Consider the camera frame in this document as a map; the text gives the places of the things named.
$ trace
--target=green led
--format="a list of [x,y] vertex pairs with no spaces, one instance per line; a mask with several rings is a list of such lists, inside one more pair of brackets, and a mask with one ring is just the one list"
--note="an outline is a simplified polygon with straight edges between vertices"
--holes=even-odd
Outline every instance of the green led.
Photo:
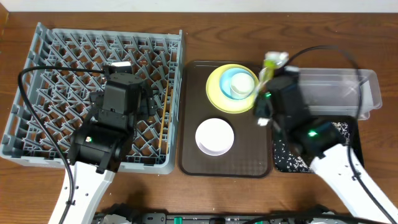
[[313,131],[313,130],[311,130],[311,131],[309,131],[308,132],[308,135],[310,136],[310,137],[314,137],[314,136],[316,136],[318,133],[316,133],[315,131]]

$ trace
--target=white plate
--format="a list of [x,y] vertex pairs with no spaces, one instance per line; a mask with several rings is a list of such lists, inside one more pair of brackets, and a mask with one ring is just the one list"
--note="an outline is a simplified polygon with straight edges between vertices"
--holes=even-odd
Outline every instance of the white plate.
[[231,149],[234,131],[226,121],[211,118],[199,125],[195,140],[202,152],[210,156],[219,156]]

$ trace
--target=speckled cloth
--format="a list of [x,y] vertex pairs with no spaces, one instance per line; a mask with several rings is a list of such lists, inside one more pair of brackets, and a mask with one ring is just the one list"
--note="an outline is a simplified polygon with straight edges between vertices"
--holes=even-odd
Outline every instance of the speckled cloth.
[[[349,138],[348,123],[332,122],[332,124],[339,130],[339,132],[347,139]],[[287,148],[280,135],[273,134],[273,149],[275,168],[281,172],[312,172],[311,169],[305,165],[304,161],[298,159]]]

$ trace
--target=wooden surface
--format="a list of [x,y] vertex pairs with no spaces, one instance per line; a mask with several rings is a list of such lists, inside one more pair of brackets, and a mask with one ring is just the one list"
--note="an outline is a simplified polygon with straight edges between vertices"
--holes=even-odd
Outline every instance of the wooden surface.
[[[185,61],[237,60],[260,63],[269,50],[293,54],[305,47],[336,44],[363,68],[377,73],[383,106],[359,122],[366,170],[398,205],[398,14],[169,14],[10,13],[0,43],[0,130],[17,89],[37,22],[48,28],[117,30],[186,37]],[[347,68],[336,53],[314,52],[301,67]],[[22,167],[0,159],[0,223],[47,223],[63,181],[61,169]],[[312,174],[265,179],[190,177],[176,166],[169,175],[118,173],[98,211],[114,203],[171,213],[266,213],[344,205]]]

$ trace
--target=white backdrop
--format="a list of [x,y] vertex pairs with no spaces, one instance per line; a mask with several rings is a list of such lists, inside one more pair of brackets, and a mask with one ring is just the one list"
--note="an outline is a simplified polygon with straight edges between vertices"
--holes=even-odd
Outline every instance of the white backdrop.
[[10,12],[398,12],[398,0],[0,0]]

